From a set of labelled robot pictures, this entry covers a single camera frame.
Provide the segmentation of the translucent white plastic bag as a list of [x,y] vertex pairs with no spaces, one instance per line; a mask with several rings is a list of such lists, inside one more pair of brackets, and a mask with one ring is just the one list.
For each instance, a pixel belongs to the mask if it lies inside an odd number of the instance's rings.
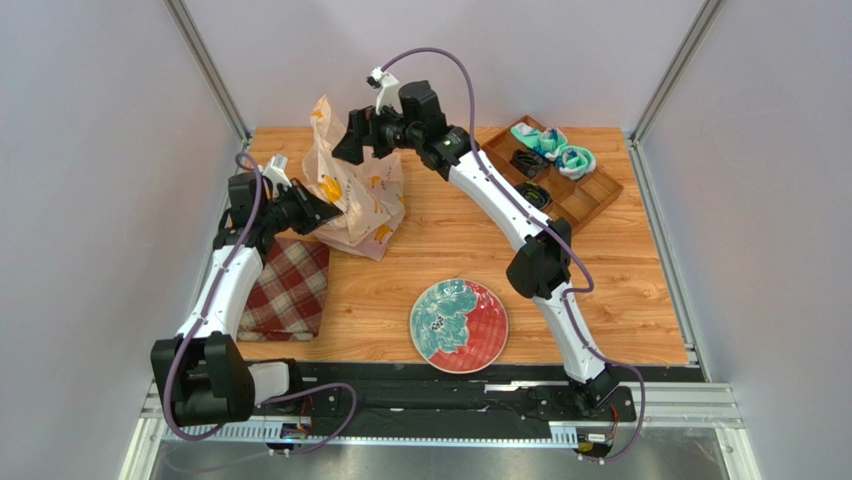
[[316,102],[309,120],[313,145],[302,161],[308,189],[343,212],[313,235],[331,248],[381,260],[405,216],[400,155],[367,156],[355,166],[333,157],[345,127],[326,96]]

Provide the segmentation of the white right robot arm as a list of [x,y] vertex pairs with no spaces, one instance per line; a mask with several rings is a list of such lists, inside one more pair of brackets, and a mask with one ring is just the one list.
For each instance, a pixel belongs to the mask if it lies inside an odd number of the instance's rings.
[[427,81],[384,85],[371,79],[374,105],[348,115],[346,132],[333,155],[363,163],[364,148],[376,158],[410,149],[428,169],[471,198],[498,226],[515,252],[507,278],[521,296],[540,310],[574,383],[574,397],[599,408],[616,390],[607,361],[598,351],[575,297],[569,272],[578,262],[570,249],[572,228],[535,208],[493,166],[475,138],[448,123],[436,92]]

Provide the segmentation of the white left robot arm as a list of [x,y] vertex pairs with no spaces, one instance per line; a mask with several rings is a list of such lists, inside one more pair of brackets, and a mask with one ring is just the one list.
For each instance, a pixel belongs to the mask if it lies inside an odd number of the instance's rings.
[[256,406],[292,393],[294,361],[250,363],[239,353],[240,319],[276,235],[311,233],[342,214],[297,180],[253,173],[229,179],[228,199],[189,318],[150,353],[163,410],[178,429],[246,421]]

